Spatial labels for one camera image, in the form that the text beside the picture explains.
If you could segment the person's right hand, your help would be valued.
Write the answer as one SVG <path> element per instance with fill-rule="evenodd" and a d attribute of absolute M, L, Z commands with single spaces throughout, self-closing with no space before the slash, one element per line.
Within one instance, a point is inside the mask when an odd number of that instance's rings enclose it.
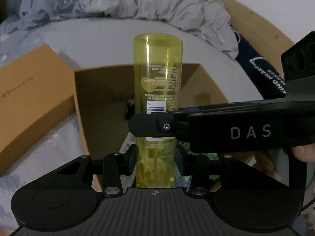
<path fill-rule="evenodd" d="M 295 158 L 302 162 L 314 162 L 314 144 L 291 148 Z M 281 182 L 282 178 L 275 169 L 273 161 L 266 152 L 255 152 L 254 168 Z"/>

